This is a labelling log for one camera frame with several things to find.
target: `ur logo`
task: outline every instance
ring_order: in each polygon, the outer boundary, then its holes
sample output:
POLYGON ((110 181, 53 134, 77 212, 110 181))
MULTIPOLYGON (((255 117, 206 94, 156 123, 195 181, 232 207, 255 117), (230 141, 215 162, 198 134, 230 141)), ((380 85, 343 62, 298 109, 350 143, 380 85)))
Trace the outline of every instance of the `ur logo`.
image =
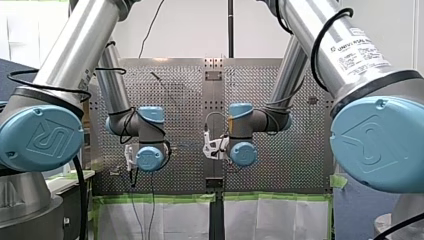
POLYGON ((341 141, 352 160, 361 163, 364 172, 408 159, 406 148, 395 136, 385 131, 383 120, 376 115, 344 132, 341 141))
POLYGON ((74 134, 73 129, 45 119, 38 123, 27 150, 47 156, 61 158, 74 134))

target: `perforated metal panel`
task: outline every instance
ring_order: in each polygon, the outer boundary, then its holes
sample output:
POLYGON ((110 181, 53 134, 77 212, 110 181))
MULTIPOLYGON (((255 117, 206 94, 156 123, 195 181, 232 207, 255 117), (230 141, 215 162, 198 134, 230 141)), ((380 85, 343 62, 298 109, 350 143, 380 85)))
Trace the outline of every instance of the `perforated metal panel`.
MULTIPOLYGON (((133 106, 155 105, 165 109, 165 131, 174 154, 169 165, 155 173, 155 192, 167 194, 204 193, 205 177, 211 176, 211 161, 202 152, 203 126, 207 110, 225 108, 234 102, 252 102, 264 106, 273 89, 280 59, 219 60, 222 81, 205 81, 211 66, 204 59, 126 59, 121 66, 128 70, 125 83, 133 106), (162 79, 159 83, 154 72, 162 79)), ((97 170, 96 195, 120 194, 129 189, 125 171, 124 146, 119 137, 104 129, 107 118, 104 100, 93 82, 91 90, 92 165, 97 170)), ((270 137, 255 134, 259 161, 237 173, 224 171, 226 191, 277 191, 325 193, 329 189, 332 157, 328 144, 329 106, 331 102, 307 74, 302 90, 294 101, 293 125, 290 130, 270 137), (316 105, 309 104, 317 98, 316 105)), ((214 121, 224 121, 217 117, 214 121)), ((222 132, 222 124, 213 124, 222 132)), ((139 173, 136 192, 151 192, 150 174, 139 173)))
MULTIPOLYGON (((166 138, 171 142, 173 156, 163 170, 155 173, 155 192, 205 192, 201 151, 203 59, 174 59, 166 62, 129 59, 121 61, 121 66, 127 69, 124 79, 133 106, 161 106, 165 111, 166 138), (151 72, 158 75, 161 82, 151 72)), ((95 193, 105 195, 127 192, 129 177, 125 173, 124 146, 119 144, 119 137, 104 130, 107 112, 102 97, 98 100, 97 110, 92 108, 91 113, 94 114, 91 119, 96 119, 100 126, 94 129, 98 133, 94 137, 100 156, 97 159, 99 170, 95 178, 95 193)), ((151 192, 150 177, 150 174, 140 172, 135 191, 151 192)))
MULTIPOLYGON (((251 102, 265 106, 273 90, 280 60, 226 59, 225 106, 251 102)), ((226 191, 278 191, 323 193, 328 189, 331 157, 325 128, 327 94, 313 81, 308 71, 302 89, 293 102, 293 125, 277 136, 256 133, 259 161, 245 169, 226 171, 226 191), (318 102, 310 104, 310 98, 318 102)))

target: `blue joint cap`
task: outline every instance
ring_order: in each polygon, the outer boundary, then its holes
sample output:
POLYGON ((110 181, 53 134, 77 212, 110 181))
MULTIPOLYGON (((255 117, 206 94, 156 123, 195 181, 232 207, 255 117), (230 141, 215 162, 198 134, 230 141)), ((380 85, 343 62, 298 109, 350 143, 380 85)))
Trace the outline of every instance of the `blue joint cap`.
POLYGON ((330 138, 343 169, 371 188, 424 192, 424 105, 399 97, 356 100, 335 117, 330 138))
POLYGON ((158 170, 164 159, 163 153, 155 147, 143 147, 136 155, 137 166, 144 172, 158 170))
POLYGON ((232 119, 244 117, 252 112, 253 105, 251 103, 233 103, 229 109, 230 118, 232 119))
POLYGON ((139 107, 138 114, 145 120, 152 123, 164 123, 165 117, 162 107, 139 107))
POLYGON ((289 114, 289 118, 287 119, 287 123, 286 123, 286 126, 284 126, 283 131, 288 130, 291 127, 292 123, 293 123, 293 118, 291 114, 289 114))
POLYGON ((81 121, 68 109, 28 107, 0 126, 0 164, 22 172, 50 171, 72 160, 83 141, 81 121))
POLYGON ((241 142, 231 149, 230 158, 238 166, 247 167, 256 162, 258 151, 255 145, 249 142, 241 142))
POLYGON ((110 117, 107 117, 107 118, 106 118, 105 128, 106 128, 106 130, 107 130, 110 134, 112 134, 112 135, 118 135, 118 134, 116 134, 114 131, 112 131, 112 129, 110 128, 110 117))

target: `black cable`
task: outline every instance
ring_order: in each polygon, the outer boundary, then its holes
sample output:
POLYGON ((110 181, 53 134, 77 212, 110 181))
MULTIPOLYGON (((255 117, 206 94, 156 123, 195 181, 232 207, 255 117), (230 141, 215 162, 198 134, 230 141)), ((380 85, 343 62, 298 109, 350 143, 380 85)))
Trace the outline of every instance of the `black cable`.
POLYGON ((132 179, 132 170, 130 170, 129 176, 130 176, 130 198, 131 198, 131 203, 132 203, 132 206, 133 206, 134 214, 135 214, 135 217, 137 219, 138 225, 140 226, 141 239, 143 240, 144 239, 143 225, 141 224, 140 218, 138 217, 137 209, 135 208, 135 204, 134 204, 134 191, 135 191, 135 187, 136 187, 136 184, 137 184, 138 168, 137 168, 137 171, 135 173, 134 182, 133 182, 133 179, 132 179))
POLYGON ((285 97, 285 98, 280 99, 280 100, 275 101, 275 102, 267 102, 267 103, 265 103, 265 105, 275 105, 275 104, 282 103, 282 102, 290 100, 292 97, 294 97, 300 91, 304 82, 305 82, 305 77, 303 77, 302 82, 300 82, 299 86, 288 97, 285 97))
POLYGON ((116 42, 115 41, 110 41, 110 42, 108 42, 107 44, 106 44, 106 46, 105 46, 105 48, 108 48, 108 47, 110 47, 110 46, 116 46, 116 42))
POLYGON ((130 136, 126 140, 123 140, 124 134, 130 135, 130 133, 127 131, 127 127, 130 124, 131 119, 133 118, 133 116, 136 112, 135 107, 131 107, 131 110, 132 110, 131 114, 127 115, 127 117, 125 118, 124 128, 122 129, 122 132, 119 135, 119 143, 120 144, 126 144, 127 142, 129 142, 132 139, 132 136, 130 136))
POLYGON ((317 70, 317 61, 318 61, 318 52, 319 48, 322 42, 322 39, 324 38, 327 31, 333 26, 333 23, 337 21, 338 19, 349 16, 353 16, 353 9, 352 8, 344 8, 340 10, 338 13, 336 13, 333 17, 328 19, 328 21, 324 24, 321 31, 319 32, 317 38, 315 39, 314 45, 312 47, 311 52, 311 71, 312 75, 314 76, 315 82, 320 86, 324 91, 328 92, 327 87, 324 85, 323 81, 320 79, 318 70, 317 70))
POLYGON ((156 128, 156 130, 158 130, 159 132, 161 132, 162 134, 163 134, 163 136, 165 136, 166 135, 166 132, 162 129, 162 128, 160 128, 160 127, 158 127, 158 126, 156 126, 154 123, 151 123, 149 120, 147 120, 146 118, 144 118, 139 112, 137 112, 137 115, 141 118, 141 119, 143 119, 147 124, 149 124, 150 126, 152 126, 152 127, 154 127, 154 128, 156 128))
POLYGON ((162 4, 163 4, 163 2, 164 2, 164 1, 165 1, 165 0, 162 0, 162 1, 159 3, 158 9, 156 10, 156 13, 155 13, 155 16, 153 17, 152 22, 150 23, 149 30, 147 31, 146 37, 144 37, 144 39, 143 39, 143 43, 141 44, 141 50, 140 50, 140 54, 138 54, 138 58, 140 58, 140 57, 141 57, 141 54, 143 54, 144 44, 146 43, 146 40, 147 40, 147 38, 148 38, 148 37, 149 37, 149 35, 150 35, 150 31, 152 30, 153 24, 154 24, 154 23, 155 23, 155 21, 156 21, 156 17, 158 16, 158 14, 159 14, 159 10, 160 10, 160 8, 162 7, 162 4))
POLYGON ((80 235, 79 239, 85 240, 85 232, 87 229, 87 186, 85 185, 84 173, 78 156, 73 159, 75 170, 78 176, 78 184, 80 187, 80 201, 81 201, 81 222, 80 222, 80 235))
POLYGON ((153 75, 153 77, 155 77, 156 78, 156 80, 159 82, 159 84, 162 86, 162 88, 166 91, 166 94, 168 95, 168 97, 169 98, 171 98, 171 100, 174 102, 174 105, 175 105, 175 107, 176 108, 178 108, 178 111, 179 111, 179 113, 181 114, 181 109, 180 109, 180 107, 178 106, 178 103, 177 103, 177 101, 172 97, 172 95, 171 95, 171 93, 169 92, 169 90, 168 90, 168 88, 163 84, 163 82, 162 82, 162 79, 158 76, 158 75, 156 75, 156 73, 154 73, 154 72, 150 72, 150 74, 152 74, 153 75))
POLYGON ((412 223, 421 221, 423 219, 424 219, 424 213, 418 214, 417 216, 409 218, 409 219, 407 219, 403 222, 400 222, 400 223, 394 225, 393 227, 387 229, 386 231, 380 233, 377 237, 374 238, 374 240, 385 240, 388 235, 390 235, 390 234, 398 231, 399 229, 402 229, 402 228, 404 228, 404 227, 406 227, 406 226, 408 226, 412 223))
POLYGON ((31 70, 23 70, 23 71, 14 71, 7 74, 7 78, 13 82, 20 83, 22 85, 26 85, 32 88, 36 89, 43 89, 43 90, 53 90, 53 91, 60 91, 60 92, 70 92, 70 93, 78 93, 78 94, 84 94, 86 97, 81 99, 80 102, 85 102, 88 99, 91 98, 91 93, 80 90, 80 89, 68 89, 68 88, 61 88, 61 87, 52 87, 52 86, 46 86, 46 85, 38 85, 35 83, 30 83, 27 81, 24 81, 19 78, 15 78, 15 76, 22 75, 22 74, 30 74, 30 73, 37 73, 38 69, 31 69, 31 70))
POLYGON ((280 26, 288 33, 288 34, 290 34, 290 35, 293 35, 293 32, 292 32, 292 30, 290 30, 289 28, 288 28, 288 26, 287 26, 287 22, 286 22, 286 20, 284 20, 284 22, 283 22, 283 18, 281 17, 281 12, 280 12, 280 3, 279 3, 279 0, 275 0, 275 12, 276 12, 276 15, 277 15, 277 20, 278 20, 278 23, 280 24, 280 26))
POLYGON ((150 187, 152 188, 152 203, 153 203, 153 209, 152 209, 152 217, 150 218, 150 223, 149 223, 149 232, 147 235, 147 239, 150 240, 150 232, 152 230, 152 224, 153 224, 153 218, 155 216, 155 209, 156 209, 156 203, 155 203, 155 188, 153 186, 153 174, 154 172, 152 172, 151 176, 150 176, 150 187))
POLYGON ((124 68, 96 68, 97 71, 119 71, 119 74, 125 75, 127 73, 127 70, 124 68))

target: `robotic arm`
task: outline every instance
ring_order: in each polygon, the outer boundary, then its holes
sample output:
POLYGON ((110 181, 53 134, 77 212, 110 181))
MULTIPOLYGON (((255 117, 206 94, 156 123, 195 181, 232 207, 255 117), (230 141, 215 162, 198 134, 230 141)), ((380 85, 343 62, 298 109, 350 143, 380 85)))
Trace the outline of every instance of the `robotic arm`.
POLYGON ((130 107, 117 66, 114 44, 107 44, 118 21, 135 1, 81 1, 38 72, 34 84, 18 87, 0 115, 0 166, 41 172, 69 162, 83 143, 81 96, 97 64, 112 134, 139 137, 137 165, 161 167, 170 152, 160 107, 130 107))
MULTIPOLYGON (((276 12, 274 1, 264 0, 276 12)), ((309 58, 316 80, 335 99, 330 138, 335 158, 355 179, 377 190, 424 191, 424 81, 397 69, 364 31, 350 22, 351 9, 334 0, 279 0, 293 32, 270 103, 229 109, 229 141, 223 147, 240 166, 256 161, 253 132, 290 126, 287 111, 309 58)))

